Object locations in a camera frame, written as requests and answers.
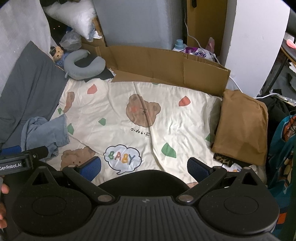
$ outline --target teddy bear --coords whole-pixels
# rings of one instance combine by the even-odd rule
[[[63,152],[61,157],[61,170],[69,165],[80,166],[87,162],[89,159],[93,158],[96,153],[88,146],[83,149],[76,150],[66,150]]]
[[[75,99],[75,93],[74,92],[68,92],[67,93],[67,99],[66,99],[66,106],[63,110],[64,113],[66,113],[71,107],[72,103]]]
[[[50,54],[54,60],[54,62],[61,68],[64,68],[64,60],[68,56],[69,53],[64,53],[60,46],[51,47]]]
[[[133,94],[126,106],[126,115],[131,122],[138,126],[150,127],[154,124],[156,115],[161,108],[158,103],[147,102],[142,96]]]

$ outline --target folded brown fabric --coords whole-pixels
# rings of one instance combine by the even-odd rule
[[[264,103],[225,90],[212,151],[254,165],[265,165],[268,113]]]

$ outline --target gray u-shaped pillow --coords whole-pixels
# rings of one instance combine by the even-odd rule
[[[79,49],[68,54],[64,60],[64,71],[66,72],[65,78],[69,75],[73,79],[84,80],[103,72],[106,66],[106,61],[101,57],[96,57],[90,65],[85,68],[75,65],[76,61],[86,58],[88,54],[90,54],[90,52],[85,49]]]

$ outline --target blue gripper pad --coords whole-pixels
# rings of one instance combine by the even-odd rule
[[[79,166],[79,174],[91,182],[100,173],[101,168],[101,159],[98,156],[94,156]]]
[[[2,149],[2,151],[0,152],[0,156],[9,156],[9,155],[18,154],[21,152],[22,152],[22,149],[20,146],[13,146],[13,147]]]
[[[194,157],[191,157],[187,161],[187,170],[188,173],[197,181],[201,182],[206,177],[208,177],[211,173],[213,173],[213,169],[197,160]]]

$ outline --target cardboard box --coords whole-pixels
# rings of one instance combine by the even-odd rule
[[[187,0],[187,25],[189,34],[205,48],[212,37],[215,40],[215,54],[220,55],[226,20],[227,0]],[[197,42],[187,37],[187,45],[198,47]]]
[[[103,34],[103,31],[102,31],[101,25],[99,23],[98,17],[95,17],[92,20],[92,22],[94,23],[94,26],[96,28],[96,31],[98,32],[98,34],[100,36],[102,36],[102,38],[101,39],[94,39],[93,42],[88,42],[85,38],[82,37],[81,38],[81,42],[84,43],[84,44],[91,45],[93,47],[106,46],[104,34]]]
[[[116,81],[164,83],[199,90],[221,97],[230,70],[195,55],[171,50],[133,46],[99,46],[82,44],[105,59]]]
[[[105,40],[104,38],[101,38],[101,39],[94,39],[93,42],[88,42],[85,38],[81,38],[81,42],[83,44],[88,44],[90,46],[93,46],[93,47],[98,47],[98,46],[106,46],[105,45]]]

